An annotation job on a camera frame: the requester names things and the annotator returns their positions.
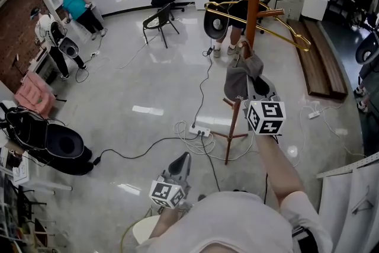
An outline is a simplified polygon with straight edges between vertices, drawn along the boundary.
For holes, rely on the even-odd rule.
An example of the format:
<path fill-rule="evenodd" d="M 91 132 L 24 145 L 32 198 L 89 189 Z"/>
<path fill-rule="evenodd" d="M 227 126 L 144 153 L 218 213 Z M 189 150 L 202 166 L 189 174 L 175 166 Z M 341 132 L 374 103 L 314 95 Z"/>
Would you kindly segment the black frame stool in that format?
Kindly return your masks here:
<path fill-rule="evenodd" d="M 47 226 L 34 214 L 33 207 L 46 207 L 45 202 L 33 200 L 27 196 L 34 190 L 26 190 L 22 186 L 15 188 L 17 196 L 18 226 L 24 235 L 33 241 L 37 253 L 59 253 L 59 246 L 54 241 L 56 234 L 50 233 Z"/>

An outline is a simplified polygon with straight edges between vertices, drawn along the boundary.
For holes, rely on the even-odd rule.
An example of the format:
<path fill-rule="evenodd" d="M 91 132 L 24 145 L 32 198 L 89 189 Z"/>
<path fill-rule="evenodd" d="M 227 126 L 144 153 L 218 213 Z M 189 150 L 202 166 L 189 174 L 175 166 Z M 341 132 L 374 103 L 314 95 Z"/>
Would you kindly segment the white table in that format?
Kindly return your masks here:
<path fill-rule="evenodd" d="M 55 190 L 72 191 L 70 185 L 63 185 L 43 177 L 44 169 L 48 166 L 34 159 L 27 152 L 21 155 L 18 167 L 13 167 L 13 184 L 30 190 L 55 195 Z"/>

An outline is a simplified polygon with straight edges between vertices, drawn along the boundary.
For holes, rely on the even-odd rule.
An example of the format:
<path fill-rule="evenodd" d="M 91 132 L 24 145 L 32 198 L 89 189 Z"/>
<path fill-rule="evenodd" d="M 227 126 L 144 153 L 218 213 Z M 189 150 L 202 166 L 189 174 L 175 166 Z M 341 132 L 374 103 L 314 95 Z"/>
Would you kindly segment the white metal shelving unit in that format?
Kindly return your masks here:
<path fill-rule="evenodd" d="M 0 253 L 30 253 L 31 242 L 18 223 L 17 195 L 12 188 L 12 172 L 6 144 L 9 140 L 1 126 L 0 108 Z"/>

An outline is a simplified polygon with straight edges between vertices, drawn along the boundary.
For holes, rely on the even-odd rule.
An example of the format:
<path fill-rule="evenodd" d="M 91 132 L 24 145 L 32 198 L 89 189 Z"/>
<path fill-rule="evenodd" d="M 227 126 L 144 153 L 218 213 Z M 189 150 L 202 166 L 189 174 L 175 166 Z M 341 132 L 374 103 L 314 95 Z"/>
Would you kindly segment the person's right forearm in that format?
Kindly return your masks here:
<path fill-rule="evenodd" d="M 272 136 L 258 136 L 256 144 L 279 206 L 291 193 L 304 192 L 298 172 L 275 139 Z"/>

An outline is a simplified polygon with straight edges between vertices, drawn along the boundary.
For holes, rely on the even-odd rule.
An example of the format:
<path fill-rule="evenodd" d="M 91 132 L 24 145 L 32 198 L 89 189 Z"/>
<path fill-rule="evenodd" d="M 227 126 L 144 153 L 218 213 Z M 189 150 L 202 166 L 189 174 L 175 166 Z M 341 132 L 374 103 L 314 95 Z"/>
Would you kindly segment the grey cloth garment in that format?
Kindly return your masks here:
<path fill-rule="evenodd" d="M 263 71 L 263 62 L 251 51 L 252 47 L 248 40 L 242 38 L 236 46 L 234 58 L 227 67 L 224 94 L 231 101 L 247 100 L 247 77 L 256 80 Z"/>

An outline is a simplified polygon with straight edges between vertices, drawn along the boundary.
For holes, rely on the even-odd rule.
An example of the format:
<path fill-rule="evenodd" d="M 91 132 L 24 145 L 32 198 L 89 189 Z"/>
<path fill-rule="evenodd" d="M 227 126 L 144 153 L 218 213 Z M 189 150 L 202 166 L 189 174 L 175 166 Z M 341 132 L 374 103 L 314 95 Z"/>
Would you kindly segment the black low-back office chair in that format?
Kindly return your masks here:
<path fill-rule="evenodd" d="M 261 2 L 262 2 L 264 5 L 268 6 L 270 0 L 262 0 Z M 263 6 L 263 5 L 261 5 L 261 4 L 259 5 L 259 8 L 258 8 L 258 11 L 259 11 L 259 12 L 266 11 L 266 10 L 267 10 L 267 8 L 266 8 L 265 6 Z M 260 18 L 258 18 L 257 20 L 258 20 L 258 23 L 260 24 L 260 23 L 262 22 L 263 18 L 260 17 Z"/>

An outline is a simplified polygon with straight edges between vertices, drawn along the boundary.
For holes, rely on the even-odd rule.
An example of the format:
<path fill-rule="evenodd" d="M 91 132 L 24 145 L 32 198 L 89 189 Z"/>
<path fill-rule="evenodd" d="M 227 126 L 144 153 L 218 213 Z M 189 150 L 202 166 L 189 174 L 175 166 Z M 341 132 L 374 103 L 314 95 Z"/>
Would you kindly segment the white box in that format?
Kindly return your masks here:
<path fill-rule="evenodd" d="M 304 0 L 301 15 L 321 21 L 324 17 L 328 0 Z"/>

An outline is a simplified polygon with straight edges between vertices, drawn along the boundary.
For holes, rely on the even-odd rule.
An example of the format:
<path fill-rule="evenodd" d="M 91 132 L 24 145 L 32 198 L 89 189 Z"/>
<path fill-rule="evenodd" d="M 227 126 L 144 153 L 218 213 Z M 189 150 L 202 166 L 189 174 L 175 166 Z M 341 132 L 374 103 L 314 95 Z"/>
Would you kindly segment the black desk lamp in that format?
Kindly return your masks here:
<path fill-rule="evenodd" d="M 13 68 L 16 68 L 16 70 L 19 72 L 19 74 L 21 75 L 21 77 L 23 78 L 24 77 L 24 73 L 21 71 L 20 67 L 17 65 L 17 62 L 19 61 L 19 55 L 18 53 L 15 55 L 14 57 L 14 60 L 13 60 L 13 63 L 12 63 L 12 67 Z"/>

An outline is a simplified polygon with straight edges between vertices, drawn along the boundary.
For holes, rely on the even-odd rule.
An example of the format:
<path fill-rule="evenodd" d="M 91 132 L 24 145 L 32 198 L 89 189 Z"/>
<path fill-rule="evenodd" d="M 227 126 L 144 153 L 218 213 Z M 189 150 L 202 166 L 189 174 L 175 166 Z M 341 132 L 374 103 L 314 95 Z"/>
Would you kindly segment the person's white shirt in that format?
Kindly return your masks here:
<path fill-rule="evenodd" d="M 161 236 L 137 253 L 205 253 L 212 246 L 230 253 L 331 253 L 333 242 L 308 196 L 296 191 L 280 209 L 242 191 L 210 194 Z"/>

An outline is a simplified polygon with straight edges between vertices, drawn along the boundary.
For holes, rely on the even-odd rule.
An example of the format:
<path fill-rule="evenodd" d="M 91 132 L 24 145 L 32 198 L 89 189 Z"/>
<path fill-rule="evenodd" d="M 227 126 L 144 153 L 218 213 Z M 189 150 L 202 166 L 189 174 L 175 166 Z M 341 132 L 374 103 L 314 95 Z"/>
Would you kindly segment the white desk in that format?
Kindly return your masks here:
<path fill-rule="evenodd" d="M 38 74 L 48 85 L 52 84 L 60 74 L 46 48 L 40 49 L 37 56 L 30 61 L 27 72 Z"/>

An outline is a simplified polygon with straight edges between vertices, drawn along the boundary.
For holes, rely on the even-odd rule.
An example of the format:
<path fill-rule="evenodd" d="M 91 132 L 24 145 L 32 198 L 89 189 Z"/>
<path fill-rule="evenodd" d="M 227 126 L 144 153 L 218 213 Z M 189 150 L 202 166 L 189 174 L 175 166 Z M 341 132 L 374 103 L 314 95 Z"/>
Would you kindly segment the black plastic chair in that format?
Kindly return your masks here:
<path fill-rule="evenodd" d="M 149 44 L 149 41 L 147 39 L 147 35 L 145 33 L 146 30 L 158 30 L 158 32 L 161 34 L 163 38 L 163 42 L 165 44 L 165 47 L 168 48 L 166 38 L 163 32 L 163 26 L 165 25 L 171 25 L 173 29 L 176 31 L 177 34 L 179 34 L 179 31 L 177 28 L 174 26 L 172 20 L 171 20 L 171 5 L 166 4 L 164 7 L 159 9 L 157 13 L 151 15 L 147 19 L 145 19 L 142 23 L 142 30 L 143 30 L 143 35 L 146 40 L 146 44 Z"/>

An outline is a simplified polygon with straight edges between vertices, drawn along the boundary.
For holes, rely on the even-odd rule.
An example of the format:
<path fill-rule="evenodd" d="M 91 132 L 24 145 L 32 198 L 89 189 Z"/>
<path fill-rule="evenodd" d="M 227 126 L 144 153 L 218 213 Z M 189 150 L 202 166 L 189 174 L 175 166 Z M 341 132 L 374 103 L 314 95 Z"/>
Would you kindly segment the large white power strip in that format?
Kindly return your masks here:
<path fill-rule="evenodd" d="M 209 137 L 209 135 L 211 133 L 211 131 L 210 131 L 209 128 L 201 127 L 201 126 L 196 125 L 196 124 L 190 125 L 188 131 L 191 134 L 199 135 L 199 136 L 202 136 L 202 137 Z"/>

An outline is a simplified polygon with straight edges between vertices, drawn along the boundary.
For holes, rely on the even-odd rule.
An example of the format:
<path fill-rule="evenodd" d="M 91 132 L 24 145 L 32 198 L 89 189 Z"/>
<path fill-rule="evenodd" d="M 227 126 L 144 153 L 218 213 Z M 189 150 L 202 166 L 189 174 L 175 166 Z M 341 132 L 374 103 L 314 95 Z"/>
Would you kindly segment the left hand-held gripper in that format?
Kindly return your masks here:
<path fill-rule="evenodd" d="M 171 162 L 167 169 L 156 180 L 152 181 L 149 197 L 155 205 L 175 209 L 186 198 L 189 184 L 191 154 L 184 152 L 179 158 Z"/>

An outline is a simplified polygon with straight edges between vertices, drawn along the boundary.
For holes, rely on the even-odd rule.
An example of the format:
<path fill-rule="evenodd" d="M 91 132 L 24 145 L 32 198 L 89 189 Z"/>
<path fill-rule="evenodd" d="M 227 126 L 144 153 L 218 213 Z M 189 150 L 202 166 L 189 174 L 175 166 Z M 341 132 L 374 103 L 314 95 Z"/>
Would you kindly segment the wooden step platform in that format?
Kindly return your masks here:
<path fill-rule="evenodd" d="M 348 89 L 341 68 L 329 42 L 317 22 L 288 20 L 287 24 L 301 35 L 292 34 L 303 69 L 307 92 L 311 96 L 343 101 Z"/>

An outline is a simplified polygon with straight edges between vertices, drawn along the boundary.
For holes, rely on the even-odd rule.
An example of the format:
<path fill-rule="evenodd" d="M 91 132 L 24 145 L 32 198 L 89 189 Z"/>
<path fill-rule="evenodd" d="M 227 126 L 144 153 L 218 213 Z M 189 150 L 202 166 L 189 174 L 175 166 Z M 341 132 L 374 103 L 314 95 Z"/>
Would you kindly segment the grey clothes hanger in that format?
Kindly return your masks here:
<path fill-rule="evenodd" d="M 370 186 L 368 185 L 365 190 L 365 194 L 362 199 L 360 199 L 359 202 L 357 202 L 356 205 L 351 209 L 351 213 L 353 215 L 358 214 L 359 212 L 371 210 L 374 207 L 374 204 L 369 199 L 369 193 L 370 193 Z"/>

